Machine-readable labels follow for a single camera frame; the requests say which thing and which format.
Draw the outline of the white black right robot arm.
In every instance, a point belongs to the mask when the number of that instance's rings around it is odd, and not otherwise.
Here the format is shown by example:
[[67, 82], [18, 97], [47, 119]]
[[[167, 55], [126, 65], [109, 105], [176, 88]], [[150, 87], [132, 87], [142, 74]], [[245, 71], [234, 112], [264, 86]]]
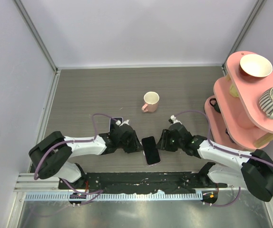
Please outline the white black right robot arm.
[[164, 129], [157, 149], [175, 152], [181, 149], [189, 156], [213, 161], [199, 182], [209, 188], [215, 183], [248, 189], [257, 199], [269, 202], [273, 197], [273, 161], [262, 150], [240, 151], [192, 135], [180, 121]]

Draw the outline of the lilac phone case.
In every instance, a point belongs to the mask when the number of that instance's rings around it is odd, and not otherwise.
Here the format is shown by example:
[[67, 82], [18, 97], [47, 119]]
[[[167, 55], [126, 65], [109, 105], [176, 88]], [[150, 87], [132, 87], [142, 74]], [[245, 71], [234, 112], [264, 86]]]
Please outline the lilac phone case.
[[109, 131], [112, 131], [115, 129], [116, 126], [121, 125], [123, 122], [122, 117], [112, 117], [109, 121]]

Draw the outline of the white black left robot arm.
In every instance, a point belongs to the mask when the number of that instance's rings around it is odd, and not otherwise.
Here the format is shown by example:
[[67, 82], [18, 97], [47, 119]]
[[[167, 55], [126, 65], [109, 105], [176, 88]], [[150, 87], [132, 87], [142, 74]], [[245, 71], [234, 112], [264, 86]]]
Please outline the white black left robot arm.
[[140, 152], [143, 147], [135, 130], [127, 123], [114, 124], [108, 133], [95, 137], [72, 138], [60, 131], [48, 135], [29, 151], [35, 167], [35, 179], [62, 179], [74, 189], [85, 186], [87, 176], [81, 166], [68, 159], [84, 155], [106, 155], [122, 149], [126, 153]]

